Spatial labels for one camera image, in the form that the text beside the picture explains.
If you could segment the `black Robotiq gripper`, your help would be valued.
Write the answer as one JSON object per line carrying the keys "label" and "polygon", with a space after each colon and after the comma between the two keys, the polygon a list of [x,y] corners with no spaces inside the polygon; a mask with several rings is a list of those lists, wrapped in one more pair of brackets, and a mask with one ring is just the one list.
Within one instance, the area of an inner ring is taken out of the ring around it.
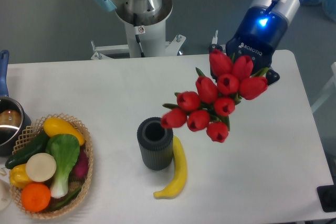
{"label": "black Robotiq gripper", "polygon": [[[253,0],[232,39],[226,45],[228,56],[234,60],[249,55],[253,62],[252,73],[269,68],[272,56],[294,18],[301,0]],[[222,51],[212,45],[209,65],[213,78],[222,67]],[[268,86],[275,84],[280,75],[273,68],[265,74]]]}

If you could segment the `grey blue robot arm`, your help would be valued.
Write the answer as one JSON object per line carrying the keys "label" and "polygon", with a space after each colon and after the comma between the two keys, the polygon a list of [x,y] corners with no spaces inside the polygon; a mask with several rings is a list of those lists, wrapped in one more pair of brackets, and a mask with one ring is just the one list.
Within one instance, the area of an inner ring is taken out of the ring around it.
{"label": "grey blue robot arm", "polygon": [[[125,25],[132,58],[169,54],[165,22],[172,0],[94,0],[107,12],[116,12]],[[249,55],[253,73],[263,74],[268,84],[279,80],[272,70],[272,56],[291,24],[302,0],[253,0],[232,39],[224,47],[230,56]]]}

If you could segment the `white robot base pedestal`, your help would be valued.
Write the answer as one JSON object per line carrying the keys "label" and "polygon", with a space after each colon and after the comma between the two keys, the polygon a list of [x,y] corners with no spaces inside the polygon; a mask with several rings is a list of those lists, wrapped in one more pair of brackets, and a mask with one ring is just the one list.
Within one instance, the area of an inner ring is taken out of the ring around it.
{"label": "white robot base pedestal", "polygon": [[172,0],[127,0],[116,7],[112,0],[94,0],[103,10],[116,12],[123,22],[126,45],[92,46],[92,59],[109,59],[109,55],[129,54],[130,58],[180,55],[186,37],[177,34],[166,40],[166,20],[173,10]]}

